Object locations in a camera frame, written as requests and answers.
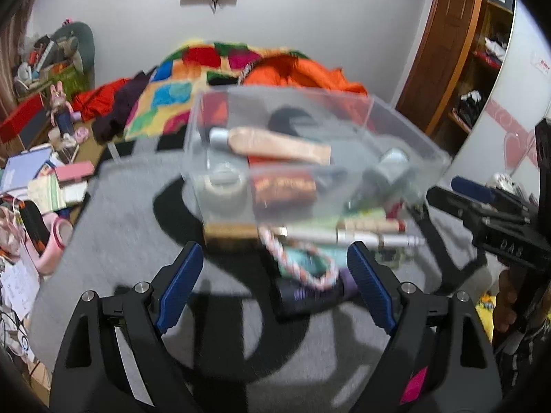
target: clear plastic box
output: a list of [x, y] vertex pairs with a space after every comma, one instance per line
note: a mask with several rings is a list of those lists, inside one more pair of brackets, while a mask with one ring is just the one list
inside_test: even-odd
[[[329, 145], [331, 162], [249, 165], [223, 137], [210, 140], [213, 127], [238, 126]], [[416, 203], [450, 163], [447, 153], [376, 96], [291, 87], [232, 86], [198, 95], [184, 150], [184, 178], [205, 223], [282, 225], [400, 200]], [[271, 192], [263, 192], [266, 186]]]

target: metal screw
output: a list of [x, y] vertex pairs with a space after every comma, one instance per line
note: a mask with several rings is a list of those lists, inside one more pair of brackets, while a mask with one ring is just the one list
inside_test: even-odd
[[142, 281], [141, 283], [137, 283], [134, 286], [134, 290], [139, 294], [145, 294], [145, 292], [149, 290], [149, 283], [146, 283], [145, 281]]
[[456, 296], [457, 296], [457, 299], [459, 301], [462, 301], [463, 303], [470, 300], [469, 294], [467, 292], [465, 292], [464, 290], [460, 290], [459, 292], [457, 292]]
[[412, 294], [417, 290], [414, 283], [403, 283], [400, 287], [406, 294]]
[[82, 301], [90, 301], [92, 298], [94, 297], [94, 292], [92, 292], [91, 290], [87, 290], [86, 292], [84, 292], [82, 294]]

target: blue gripper pad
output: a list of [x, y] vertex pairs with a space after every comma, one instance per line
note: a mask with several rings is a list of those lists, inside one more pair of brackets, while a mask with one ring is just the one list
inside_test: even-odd
[[[388, 335], [392, 335], [396, 328], [392, 297], [374, 269], [374, 266], [383, 266], [363, 244], [357, 245], [357, 242], [348, 247], [346, 262], [373, 321]], [[384, 270], [392, 273], [388, 267], [384, 267]]]
[[155, 326], [160, 333], [166, 333], [167, 330], [178, 322], [189, 294], [191, 294], [203, 269], [203, 249], [196, 243], [191, 246], [189, 251], [188, 246], [186, 246], [180, 255], [178, 255], [173, 265], [177, 265], [178, 261], [181, 260], [184, 260], [184, 262], [180, 265], [180, 268], [159, 300], [159, 318]]
[[456, 176], [451, 180], [451, 189], [481, 203], [492, 204], [495, 201], [494, 191], [491, 188], [460, 176]]

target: doll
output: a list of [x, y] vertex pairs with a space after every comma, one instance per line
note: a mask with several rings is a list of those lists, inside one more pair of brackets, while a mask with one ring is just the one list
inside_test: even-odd
[[50, 120], [52, 126], [58, 126], [61, 136], [69, 134], [73, 136], [73, 107], [67, 101], [67, 96], [63, 93], [63, 84], [57, 82], [57, 89], [52, 84], [50, 86]]

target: braided pink rope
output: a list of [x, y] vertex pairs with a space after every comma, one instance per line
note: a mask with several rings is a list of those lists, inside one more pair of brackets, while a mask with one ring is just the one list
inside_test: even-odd
[[260, 241], [268, 249], [274, 259], [281, 264], [294, 279], [300, 281], [303, 285], [323, 291], [333, 287], [337, 282], [339, 272], [337, 265], [335, 264], [335, 260], [322, 253], [315, 245], [300, 242], [296, 245], [296, 247], [312, 255], [319, 256], [328, 264], [329, 268], [321, 278], [312, 276], [309, 272], [299, 266], [299, 264], [291, 261], [280, 241], [277, 240], [268, 228], [258, 227], [258, 237], [260, 237]]

